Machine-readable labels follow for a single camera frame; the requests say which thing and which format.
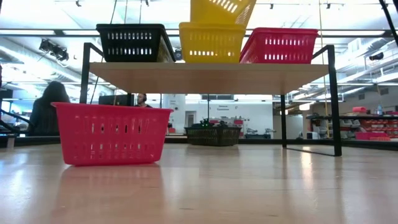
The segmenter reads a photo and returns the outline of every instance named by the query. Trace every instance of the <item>bottle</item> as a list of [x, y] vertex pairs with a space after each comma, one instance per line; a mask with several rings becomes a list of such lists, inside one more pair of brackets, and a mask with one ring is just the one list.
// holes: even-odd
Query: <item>bottle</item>
[[383, 108], [382, 108], [382, 106], [381, 105], [379, 105], [378, 107], [377, 107], [377, 115], [383, 115]]

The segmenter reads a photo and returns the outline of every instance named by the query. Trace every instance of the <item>doorway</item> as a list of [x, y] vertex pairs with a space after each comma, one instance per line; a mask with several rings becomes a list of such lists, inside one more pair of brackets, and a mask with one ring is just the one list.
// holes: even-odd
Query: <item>doorway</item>
[[185, 112], [185, 127], [190, 127], [195, 124], [197, 112], [196, 111], [186, 111]]

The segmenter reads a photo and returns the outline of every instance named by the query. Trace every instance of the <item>desk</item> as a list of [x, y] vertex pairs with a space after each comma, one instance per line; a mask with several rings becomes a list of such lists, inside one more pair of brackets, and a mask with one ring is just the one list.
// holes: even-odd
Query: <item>desk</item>
[[70, 167], [59, 145], [17, 147], [0, 152], [0, 222], [398, 223], [398, 154], [343, 152], [166, 144], [156, 164]]

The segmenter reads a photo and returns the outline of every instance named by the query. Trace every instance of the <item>basket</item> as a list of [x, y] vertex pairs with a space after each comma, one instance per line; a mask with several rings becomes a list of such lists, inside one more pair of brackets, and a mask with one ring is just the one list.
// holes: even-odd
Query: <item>basket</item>
[[241, 128], [185, 128], [188, 143], [199, 146], [233, 146], [238, 143]]
[[77, 166], [143, 164], [162, 155], [172, 110], [54, 103], [63, 160]]
[[386, 133], [355, 133], [355, 139], [357, 140], [371, 140], [374, 138], [385, 138], [388, 137]]
[[317, 36], [316, 29], [254, 29], [240, 62], [310, 64]]
[[242, 25], [180, 23], [182, 57], [188, 63], [239, 63]]
[[175, 62], [162, 24], [98, 24], [107, 62]]
[[248, 26], [256, 0], [191, 0], [191, 22]]

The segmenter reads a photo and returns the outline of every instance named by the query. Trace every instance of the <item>yellow basket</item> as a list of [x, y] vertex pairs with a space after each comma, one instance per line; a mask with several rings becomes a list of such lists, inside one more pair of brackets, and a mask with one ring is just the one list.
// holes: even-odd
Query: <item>yellow basket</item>
[[239, 63], [242, 25], [180, 23], [182, 57], [188, 63]]
[[247, 27], [255, 4], [256, 0], [191, 0], [191, 22]]

